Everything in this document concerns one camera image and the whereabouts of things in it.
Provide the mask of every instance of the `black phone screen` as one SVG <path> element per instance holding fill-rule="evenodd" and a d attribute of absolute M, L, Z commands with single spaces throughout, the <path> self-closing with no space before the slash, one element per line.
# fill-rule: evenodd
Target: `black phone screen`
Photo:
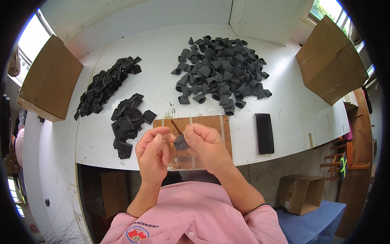
<path fill-rule="evenodd" d="M 255 117 L 259 154 L 274 153 L 271 116 L 269 114 L 255 114 Z"/>

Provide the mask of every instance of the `blue table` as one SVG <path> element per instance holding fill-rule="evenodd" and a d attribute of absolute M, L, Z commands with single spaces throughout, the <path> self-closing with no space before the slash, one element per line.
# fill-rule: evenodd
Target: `blue table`
<path fill-rule="evenodd" d="M 279 225 L 289 244 L 330 243 L 347 205 L 321 201 L 316 210 L 298 216 L 277 210 Z"/>

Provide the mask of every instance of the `cardboard box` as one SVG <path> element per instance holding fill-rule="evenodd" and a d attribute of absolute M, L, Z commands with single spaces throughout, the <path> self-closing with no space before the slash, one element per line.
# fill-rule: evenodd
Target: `cardboard box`
<path fill-rule="evenodd" d="M 82 172 L 82 192 L 86 210 L 103 218 L 126 212 L 129 206 L 125 171 Z"/>
<path fill-rule="evenodd" d="M 305 86 L 330 105 L 368 79 L 352 42 L 328 16 L 316 25 L 295 56 Z"/>
<path fill-rule="evenodd" d="M 276 204 L 288 212 L 302 215 L 319 208 L 325 177 L 290 175 L 280 179 Z"/>
<path fill-rule="evenodd" d="M 32 63 L 16 103 L 51 122 L 65 120 L 82 69 L 83 64 L 52 35 Z"/>

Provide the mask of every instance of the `wooden chair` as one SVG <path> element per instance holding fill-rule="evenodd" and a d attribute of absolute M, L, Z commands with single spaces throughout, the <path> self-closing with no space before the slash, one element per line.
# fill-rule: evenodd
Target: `wooden chair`
<path fill-rule="evenodd" d="M 368 169 L 370 167 L 371 162 L 366 163 L 353 163 L 353 148 L 352 148 L 352 142 L 346 142 L 344 144 L 333 146 L 330 149 L 331 150 L 337 150 L 339 148 L 345 148 L 345 152 L 347 155 L 347 167 L 348 170 L 352 169 Z M 328 164 L 320 164 L 320 167 L 329 167 L 328 173 L 330 173 L 330 177 L 326 177 L 326 180 L 341 180 L 341 178 L 338 176 L 338 172 L 340 171 L 340 158 L 343 156 L 344 153 L 338 153 L 338 154 L 332 154 L 325 156 L 324 159 L 333 159 L 332 163 Z"/>

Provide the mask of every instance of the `wooden board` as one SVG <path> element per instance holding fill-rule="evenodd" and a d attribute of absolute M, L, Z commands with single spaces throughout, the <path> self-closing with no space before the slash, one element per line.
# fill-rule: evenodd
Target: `wooden board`
<path fill-rule="evenodd" d="M 348 112 L 353 134 L 353 155 L 350 163 L 372 162 L 372 134 L 370 114 L 361 88 L 354 91 L 359 107 Z M 348 170 L 340 187 L 339 203 L 346 203 L 344 214 L 335 236 L 347 238 L 358 223 L 370 185 L 371 167 Z"/>
<path fill-rule="evenodd" d="M 192 123 L 199 123 L 211 128 L 215 128 L 221 135 L 222 139 L 225 141 L 225 146 L 229 152 L 230 157 L 232 157 L 232 143 L 230 140 L 230 127 L 229 127 L 229 118 L 227 115 L 215 115 L 215 116 L 199 116 L 199 117 L 186 117 L 186 118 L 175 118 L 172 119 L 179 130 L 183 132 L 186 128 L 186 125 Z M 166 126 L 172 130 L 172 133 L 175 136 L 179 136 L 176 128 L 173 126 L 171 119 L 159 119 L 153 121 L 153 127 Z M 195 157 L 191 156 L 187 150 L 176 151 L 173 146 L 173 159 L 172 162 L 168 165 L 168 170 L 194 170 L 194 169 L 204 169 L 203 164 Z"/>

